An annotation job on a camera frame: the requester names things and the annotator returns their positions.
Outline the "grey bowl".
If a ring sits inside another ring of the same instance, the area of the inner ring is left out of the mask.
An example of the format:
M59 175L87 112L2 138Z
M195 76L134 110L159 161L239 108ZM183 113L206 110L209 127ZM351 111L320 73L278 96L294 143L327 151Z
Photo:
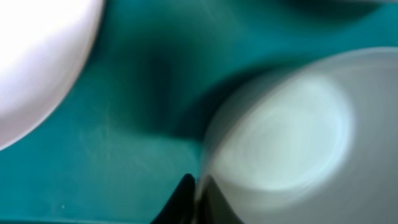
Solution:
M196 203L212 176L242 223L396 223L397 48L253 78L203 146Z

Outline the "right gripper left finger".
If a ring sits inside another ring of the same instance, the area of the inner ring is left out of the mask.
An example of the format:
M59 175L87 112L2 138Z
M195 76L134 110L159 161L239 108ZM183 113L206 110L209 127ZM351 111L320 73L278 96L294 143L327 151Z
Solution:
M185 174L151 224L190 224L194 213L195 178Z

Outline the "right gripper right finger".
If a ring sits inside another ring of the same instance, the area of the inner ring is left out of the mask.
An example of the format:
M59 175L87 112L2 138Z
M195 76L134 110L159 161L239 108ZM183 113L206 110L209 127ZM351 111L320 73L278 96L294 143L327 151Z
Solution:
M205 178L204 187L196 205L197 224L243 224L233 212L212 176Z

